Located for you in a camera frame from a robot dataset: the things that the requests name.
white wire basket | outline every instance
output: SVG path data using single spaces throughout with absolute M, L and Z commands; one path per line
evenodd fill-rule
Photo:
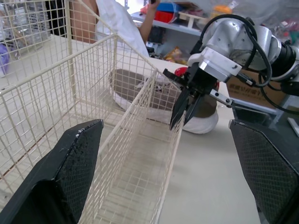
M 0 1 L 0 90 L 114 34 L 79 1 Z
M 164 97 L 157 98 L 161 74 L 113 31 L 94 43 L 79 41 L 71 26 L 74 4 L 87 9 L 82 2 L 65 2 L 67 37 L 50 34 L 36 44 L 39 48 L 10 61 L 10 72 L 0 80 L 0 211 L 64 131 L 103 119 L 80 223 L 157 223 L 183 119 L 170 131 L 167 123 L 147 115 L 158 104 L 170 119 L 173 101 L 163 101 L 175 89 L 166 85 L 160 94 Z M 129 88 L 126 82 L 115 82 L 116 71 L 146 77 L 134 99 L 121 104 L 127 106 L 114 101 L 115 85 L 123 94 Z

brown object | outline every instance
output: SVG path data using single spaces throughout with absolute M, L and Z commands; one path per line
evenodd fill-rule
M 187 60 L 183 58 L 183 52 L 179 47 L 175 47 L 171 52 L 163 57 L 163 60 L 177 64 L 187 65 Z
M 132 103 L 139 91 L 145 78 L 141 74 L 131 71 L 118 69 L 116 70 L 114 82 L 113 73 L 110 73 L 111 88 L 124 100 Z M 171 85 L 165 85 L 162 89 L 156 86 L 156 91 L 152 96 L 151 108 L 161 111 L 172 111 L 174 104 L 179 97 L 180 91 L 171 88 Z M 208 118 L 216 112 L 217 101 L 209 95 L 205 95 L 199 105 L 197 118 Z
M 244 70 L 242 70 L 241 72 L 258 82 L 257 73 L 251 71 L 244 71 Z M 270 84 L 274 88 L 280 89 L 279 83 L 270 82 Z M 263 97 L 261 91 L 258 88 L 249 87 L 235 77 L 231 78 L 228 81 L 227 86 L 228 86 L 229 96 L 232 98 L 244 100 L 268 108 L 274 108 L 270 103 L 267 102 L 267 100 Z M 265 92 L 267 96 L 277 105 L 280 105 L 284 100 L 284 98 L 286 97 L 286 94 L 284 94 L 283 92 L 274 91 L 269 87 L 265 87 Z

blue object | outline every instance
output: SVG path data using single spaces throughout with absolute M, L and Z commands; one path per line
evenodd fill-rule
M 183 8 L 175 3 L 160 3 L 157 8 L 157 11 L 171 12 L 171 13 L 177 13 L 182 10 Z
M 6 75 L 8 70 L 8 63 L 9 63 L 9 53 L 7 48 L 0 44 L 0 77 Z

shelf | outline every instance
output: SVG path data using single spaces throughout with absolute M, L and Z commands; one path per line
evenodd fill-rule
M 133 20 L 143 22 L 145 19 L 145 14 L 140 15 L 140 12 L 136 12 L 131 14 L 131 17 L 133 18 Z M 157 27 L 163 27 L 166 29 L 176 30 L 186 34 L 196 35 L 196 36 L 200 36 L 201 34 L 201 31 L 199 29 L 188 28 L 187 27 L 188 22 L 186 21 L 175 21 L 174 23 L 165 23 L 165 22 L 154 20 L 153 25 Z

shoe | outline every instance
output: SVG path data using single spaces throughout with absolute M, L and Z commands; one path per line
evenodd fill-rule
M 122 109 L 127 110 L 146 80 L 147 78 L 141 74 L 127 70 L 117 70 L 114 84 L 111 73 L 110 93 L 114 101 Z M 158 79 L 147 118 L 170 124 L 172 109 L 179 95 L 180 91 L 167 78 L 161 77 Z M 216 108 L 217 101 L 206 95 L 198 113 L 183 127 L 183 130 L 196 134 L 205 134 L 212 131 L 219 119 Z
M 219 120 L 217 113 L 217 101 L 209 95 L 205 95 L 199 105 L 198 113 L 185 124 L 183 130 L 195 134 L 206 134 L 212 131 Z

